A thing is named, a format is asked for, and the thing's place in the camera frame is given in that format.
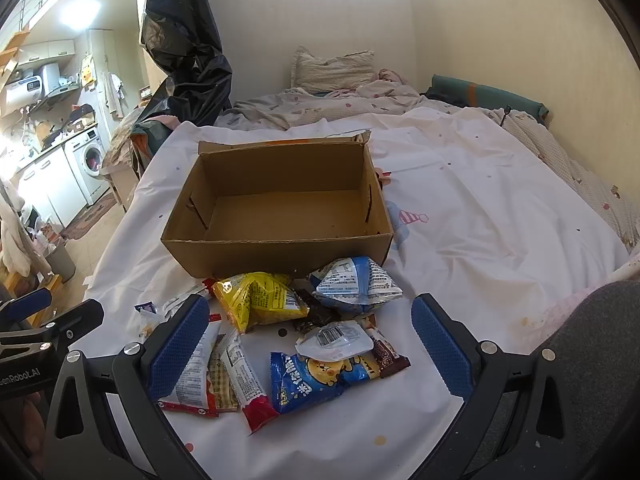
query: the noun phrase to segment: floor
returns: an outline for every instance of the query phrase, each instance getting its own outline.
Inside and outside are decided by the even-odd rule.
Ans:
[[[82,238],[66,242],[66,250],[76,264],[76,273],[54,294],[53,305],[57,314],[82,301],[86,290],[84,279],[93,275],[107,243],[123,216],[122,206],[116,204]]]

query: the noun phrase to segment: trash bag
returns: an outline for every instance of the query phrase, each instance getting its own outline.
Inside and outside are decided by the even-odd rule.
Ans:
[[[142,43],[168,77],[136,124],[167,114],[205,126],[230,107],[231,66],[208,0],[146,0]]]

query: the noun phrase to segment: brown rug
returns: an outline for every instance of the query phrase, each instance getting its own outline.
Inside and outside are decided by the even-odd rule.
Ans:
[[[79,240],[115,204],[116,198],[113,193],[105,193],[98,199],[98,202],[79,212],[78,216],[71,221],[71,224],[61,234],[68,240]]]

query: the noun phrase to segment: silver bolt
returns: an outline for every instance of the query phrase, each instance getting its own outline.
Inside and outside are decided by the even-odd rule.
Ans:
[[[485,354],[495,354],[498,351],[498,347],[492,341],[482,341],[480,343],[480,349]]]
[[[556,353],[551,348],[545,348],[542,351],[542,357],[547,361],[553,361],[556,358]]]
[[[124,345],[124,353],[127,355],[135,355],[140,352],[140,343],[127,343]]]
[[[66,355],[66,360],[70,363],[75,363],[80,358],[80,352],[78,350],[72,350]]]

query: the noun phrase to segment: kitchen counter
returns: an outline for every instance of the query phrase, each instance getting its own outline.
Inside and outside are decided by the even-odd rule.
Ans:
[[[47,148],[46,150],[42,150],[38,155],[36,155],[32,159],[28,160],[25,164],[22,164],[22,163],[18,164],[18,170],[15,172],[15,174],[18,174],[18,173],[22,172],[23,170],[28,168],[31,164],[33,164],[34,162],[37,162],[38,160],[40,160],[43,156],[49,155],[49,153],[51,153],[53,150],[59,148],[60,146],[64,146],[64,143],[67,142],[68,140],[71,140],[74,137],[76,137],[76,136],[78,136],[80,134],[83,134],[85,131],[87,131],[87,130],[89,130],[91,128],[95,128],[97,125],[98,125],[98,123],[89,124],[89,126],[85,127],[84,129],[80,130],[79,132],[73,132],[73,133],[68,134],[68,136],[65,137],[65,139],[62,140],[62,142],[54,144],[53,146],[51,146],[50,148]]]

